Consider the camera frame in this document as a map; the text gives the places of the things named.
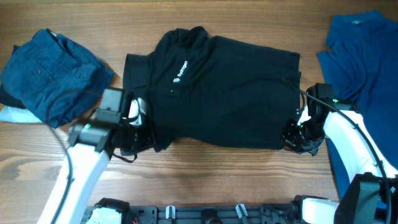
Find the black polo shirt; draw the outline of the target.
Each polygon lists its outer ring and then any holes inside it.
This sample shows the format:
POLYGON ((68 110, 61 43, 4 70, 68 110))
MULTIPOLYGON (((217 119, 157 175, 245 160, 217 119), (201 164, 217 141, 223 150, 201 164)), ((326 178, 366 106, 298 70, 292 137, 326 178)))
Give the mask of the black polo shirt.
POLYGON ((299 116, 299 63, 295 52, 175 29, 150 54, 127 54, 123 87, 147 104, 156 151, 181 138, 279 150, 299 116))

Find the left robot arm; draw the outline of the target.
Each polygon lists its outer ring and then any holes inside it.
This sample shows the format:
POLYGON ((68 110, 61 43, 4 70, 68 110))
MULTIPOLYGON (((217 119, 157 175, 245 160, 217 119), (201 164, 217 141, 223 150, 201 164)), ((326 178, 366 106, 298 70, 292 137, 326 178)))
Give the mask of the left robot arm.
POLYGON ((118 159, 133 163, 155 143, 147 103, 131 92, 105 89, 94 114, 70 127, 62 168, 39 223, 79 223, 115 150, 121 151, 118 159))

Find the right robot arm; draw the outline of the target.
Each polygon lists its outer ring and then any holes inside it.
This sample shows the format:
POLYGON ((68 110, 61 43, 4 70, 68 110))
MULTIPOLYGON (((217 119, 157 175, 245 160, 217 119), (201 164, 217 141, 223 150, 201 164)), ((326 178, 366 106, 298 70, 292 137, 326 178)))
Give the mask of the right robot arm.
POLYGON ((331 85, 298 89, 301 117, 284 128, 288 151, 316 155, 329 139, 342 160, 349 187, 339 202, 296 196, 289 217, 300 223, 397 223, 397 169, 376 146, 354 103, 337 100, 331 85))

